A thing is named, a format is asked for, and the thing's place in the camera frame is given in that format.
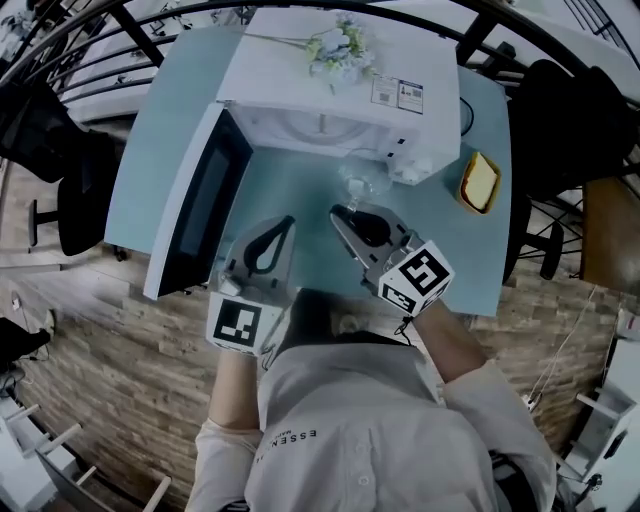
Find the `glass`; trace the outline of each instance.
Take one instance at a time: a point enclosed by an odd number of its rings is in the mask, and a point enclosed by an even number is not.
[[[361,201],[370,201],[391,188],[391,177],[380,154],[373,149],[354,149],[344,157],[340,165],[340,176],[350,196],[347,208],[358,209]]]

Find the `power cord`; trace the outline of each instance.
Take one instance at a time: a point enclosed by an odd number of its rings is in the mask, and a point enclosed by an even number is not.
[[[469,121],[469,126],[467,126],[460,134],[461,137],[464,137],[467,133],[469,133],[469,130],[471,130],[471,127],[473,126],[473,122],[476,120],[476,114],[473,111],[473,107],[469,105],[469,102],[465,100],[462,96],[460,97],[460,101],[469,108],[469,112],[471,113],[471,121]]]
[[[582,308],[582,311],[580,311],[580,314],[578,315],[578,318],[576,318],[575,323],[573,324],[573,327],[571,328],[571,331],[569,331],[569,334],[567,334],[566,338],[564,339],[564,341],[560,344],[560,346],[558,347],[558,350],[556,351],[555,355],[553,356],[553,358],[551,359],[551,361],[549,361],[549,363],[547,364],[547,366],[545,367],[544,371],[540,374],[540,377],[538,377],[538,380],[536,381],[536,383],[533,385],[533,388],[531,388],[531,392],[529,393],[529,396],[531,397],[532,400],[534,400],[534,394],[536,392],[536,389],[538,387],[538,384],[540,384],[540,381],[542,380],[542,378],[545,376],[545,374],[547,373],[547,371],[549,370],[549,368],[551,367],[551,371],[549,372],[549,374],[547,375],[547,380],[545,380],[542,389],[540,390],[540,392],[538,393],[538,396],[536,398],[536,401],[539,401],[539,399],[542,397],[542,394],[544,393],[544,390],[547,387],[547,384],[549,384],[549,380],[551,379],[551,376],[553,375],[553,373],[556,370],[556,364],[558,363],[558,357],[560,356],[560,352],[562,351],[562,349],[564,348],[564,346],[567,344],[567,342],[569,341],[569,338],[571,338],[571,336],[573,335],[573,333],[576,331],[576,327],[578,327],[578,324],[580,323],[580,320],[582,320],[582,317],[584,316],[584,312],[587,310],[587,308],[589,307],[589,304],[591,304],[591,299],[593,298],[593,294],[596,291],[596,286],[593,287],[593,289],[591,290],[591,293],[589,294],[589,298],[587,299],[587,303],[584,305],[584,307]]]
[[[407,327],[409,327],[409,324],[411,323],[411,320],[413,320],[413,317],[405,316],[402,319],[402,323],[393,332],[393,334],[395,334],[396,336],[402,335],[404,337],[404,339],[407,340],[407,345],[409,345],[410,347],[413,347],[413,344],[411,343],[411,340],[409,339],[409,336],[407,336],[407,333],[404,332],[407,329]]]

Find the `floor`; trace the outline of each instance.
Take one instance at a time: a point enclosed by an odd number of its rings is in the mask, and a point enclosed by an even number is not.
[[[37,197],[46,209],[55,204],[55,191],[55,185],[12,166],[2,194],[0,266],[64,263],[63,271],[54,273],[0,271],[0,314],[21,325],[26,321],[31,331],[48,308],[59,319],[49,358],[21,362],[27,378],[18,386],[19,398],[27,405],[39,403],[36,418],[53,432],[79,422],[83,431],[70,447],[137,499],[148,499],[160,475],[170,475],[167,504],[180,509],[192,484],[193,440],[215,377],[217,352],[202,338],[206,292],[152,303],[140,291],[145,256],[133,254],[119,263],[105,246],[65,258],[57,248],[55,224],[41,226],[40,245],[28,254],[28,204]],[[519,393],[530,392],[593,290],[570,279],[564,268],[553,281],[544,281],[538,265],[536,260],[518,264],[495,318],[465,318]],[[23,304],[18,311],[11,308],[12,292]],[[576,392],[590,391],[600,377],[620,304],[639,309],[637,299],[597,288],[558,357],[534,411],[555,450],[562,448],[579,412]],[[395,313],[379,302],[342,307],[368,315],[371,329],[382,334],[392,336],[398,324]],[[417,342],[415,332],[410,335]]]

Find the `black railing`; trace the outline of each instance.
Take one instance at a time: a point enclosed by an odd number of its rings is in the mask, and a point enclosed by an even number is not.
[[[633,59],[636,67],[640,69],[638,56],[598,0],[564,0],[564,3],[583,30],[624,50]]]
[[[502,50],[493,48],[484,42],[487,35],[497,25],[502,25],[523,37],[531,44],[545,52],[550,58],[561,64],[572,74],[576,74],[587,69],[587,66],[578,57],[576,57],[573,52],[535,23],[516,11],[502,7],[498,3],[490,0],[454,0],[456,3],[478,13],[475,21],[465,33],[458,32],[449,27],[412,16],[404,12],[378,7],[375,3],[367,1],[209,0],[197,4],[180,6],[174,9],[163,9],[159,13],[139,19],[134,19],[124,8],[124,4],[129,1],[131,0],[102,0],[96,5],[92,5],[80,11],[70,19],[63,21],[55,27],[50,34],[44,37],[41,41],[37,41],[32,48],[29,48],[29,45],[33,42],[36,33],[36,31],[32,30],[25,39],[22,48],[20,48],[16,54],[12,65],[0,78],[0,85],[5,84],[10,80],[17,80],[20,82],[45,80],[54,87],[58,94],[64,94],[67,91],[104,80],[105,78],[114,76],[121,77],[127,72],[156,67],[162,63],[163,58],[162,53],[158,50],[158,46],[173,43],[176,36],[169,35],[152,39],[143,29],[146,25],[166,20],[168,18],[184,16],[190,13],[217,11],[225,8],[247,8],[252,6],[303,6],[323,9],[343,9],[380,16],[420,27],[458,41],[457,59],[458,64],[460,65],[475,67],[474,65],[469,64],[469,58],[476,51],[486,54],[494,63],[492,64],[494,75],[496,63],[497,67],[500,68],[500,71],[511,73],[511,76],[507,78],[506,81],[512,86],[517,85],[519,82],[518,74],[523,73],[527,69],[527,66],[518,62],[512,55],[505,55]],[[113,16],[113,18],[118,21],[118,27],[109,30],[101,28],[99,33],[96,30],[89,31],[86,40],[77,42],[77,35],[83,30],[87,33],[86,27],[95,23],[96,20],[101,20],[100,26],[104,27],[105,18],[109,15]],[[81,59],[86,55],[86,52],[91,45],[123,32],[126,32],[135,44],[105,53],[89,61],[81,62]],[[57,51],[51,51],[52,48],[57,48]],[[69,80],[77,71],[130,52],[142,52],[148,60],[136,64],[129,63],[126,66],[96,73],[83,80],[69,83]],[[140,77],[129,81],[118,80],[115,84],[97,87],[87,92],[81,92],[73,97],[67,97],[64,99],[64,103],[68,104],[81,98],[117,89],[146,85],[151,83],[152,80],[152,78]]]

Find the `cable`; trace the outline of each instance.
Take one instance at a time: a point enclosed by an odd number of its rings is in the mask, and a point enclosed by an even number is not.
[[[556,370],[556,364],[558,363],[558,357],[560,356],[560,352],[562,351],[562,349],[564,348],[564,346],[567,344],[567,342],[569,341],[569,338],[571,338],[571,336],[573,335],[573,333],[576,330],[576,327],[578,327],[578,324],[580,323],[580,320],[582,320],[582,316],[584,315],[584,312],[587,310],[587,308],[589,307],[589,304],[591,304],[591,298],[593,297],[594,292],[596,291],[597,286],[593,287],[593,290],[591,290],[591,293],[589,294],[589,298],[587,299],[587,303],[584,305],[584,307],[582,308],[582,311],[580,311],[580,314],[578,315],[578,318],[576,318],[575,323],[573,324],[573,327],[571,328],[571,331],[569,331],[569,334],[567,334],[567,337],[564,339],[564,341],[560,344],[560,347],[558,347],[558,350],[556,351],[555,355],[553,356],[553,358],[551,359],[551,361],[549,361],[549,363],[547,364],[546,368],[544,369],[544,371],[540,374],[540,377],[538,377],[538,380],[536,381],[536,383],[533,385],[533,388],[531,388],[531,392],[529,393],[529,396],[531,397],[531,399],[533,399],[534,393],[536,392],[536,388],[538,387],[538,384],[540,384],[540,381],[542,380],[542,378],[545,376],[545,374],[547,373],[547,370],[549,370],[549,367],[551,367],[551,371],[549,372],[549,375],[547,375],[547,380],[544,382],[542,389],[540,390],[540,392],[538,393],[538,397],[542,397],[542,393],[544,393],[545,388],[547,387],[547,384],[549,383],[549,380],[551,379],[551,376],[553,375],[553,372],[555,372]]]
[[[464,137],[467,133],[469,133],[469,130],[471,130],[471,127],[473,126],[473,122],[476,120],[476,114],[473,111],[473,107],[469,105],[469,102],[465,100],[462,96],[460,97],[460,101],[464,103],[467,107],[469,107],[469,112],[471,112],[471,121],[469,122],[469,126],[467,126],[460,134],[461,137]]]
[[[411,320],[413,320],[413,317],[411,316],[405,316],[402,319],[402,323],[398,326],[398,328],[393,332],[393,334],[395,334],[396,336],[398,336],[399,334],[401,334],[402,336],[404,336],[404,339],[407,340],[407,345],[409,345],[410,347],[413,347],[411,340],[409,339],[409,336],[407,336],[407,333],[405,333],[404,331],[406,330],[407,327],[409,327],[409,324],[411,323]]]
[[[20,306],[20,309],[22,310],[22,318],[24,318],[24,330],[27,331],[29,334],[31,334],[31,330],[29,329],[29,323],[27,322],[27,315],[24,312],[24,307]]]

